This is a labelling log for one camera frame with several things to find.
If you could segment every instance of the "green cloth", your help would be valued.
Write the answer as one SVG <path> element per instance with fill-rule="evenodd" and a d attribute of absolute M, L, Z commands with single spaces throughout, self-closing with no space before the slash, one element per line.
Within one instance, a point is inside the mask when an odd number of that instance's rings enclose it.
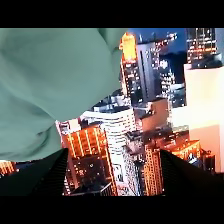
<path fill-rule="evenodd" d="M 123 28 L 0 28 L 0 160 L 60 149 L 55 120 L 120 88 Z"/>

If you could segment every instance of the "dark blue sky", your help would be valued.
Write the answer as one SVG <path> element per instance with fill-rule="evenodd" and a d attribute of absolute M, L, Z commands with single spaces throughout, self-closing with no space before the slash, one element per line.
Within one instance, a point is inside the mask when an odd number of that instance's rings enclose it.
<path fill-rule="evenodd" d="M 152 33 L 155 32 L 158 37 L 166 37 L 167 32 L 177 33 L 177 39 L 170 43 L 169 52 L 178 52 L 178 51 L 186 51 L 187 43 L 186 43 L 186 34 L 185 28 L 130 28 L 131 32 L 134 32 L 136 35 L 141 34 L 143 39 L 148 39 L 152 37 Z"/>

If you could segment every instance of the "person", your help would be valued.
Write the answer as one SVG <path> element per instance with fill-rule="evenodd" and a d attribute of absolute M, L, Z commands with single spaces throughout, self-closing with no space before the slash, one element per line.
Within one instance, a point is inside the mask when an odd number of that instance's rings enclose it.
<path fill-rule="evenodd" d="M 119 88 L 125 30 L 0 29 L 0 160 L 60 150 L 55 121 L 79 117 Z"/>

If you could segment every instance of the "green fabric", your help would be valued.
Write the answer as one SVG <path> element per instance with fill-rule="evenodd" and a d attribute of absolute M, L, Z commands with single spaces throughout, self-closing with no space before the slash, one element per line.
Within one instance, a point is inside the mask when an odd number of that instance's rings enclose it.
<path fill-rule="evenodd" d="M 0 160 L 60 149 L 65 121 L 118 89 L 123 28 L 0 28 Z"/>

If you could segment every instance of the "green shirt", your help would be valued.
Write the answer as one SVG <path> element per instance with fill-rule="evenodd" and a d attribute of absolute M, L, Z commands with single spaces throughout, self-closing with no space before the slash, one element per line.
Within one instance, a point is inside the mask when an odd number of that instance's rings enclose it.
<path fill-rule="evenodd" d="M 0 28 L 0 160 L 60 149 L 55 120 L 120 88 L 123 28 Z"/>

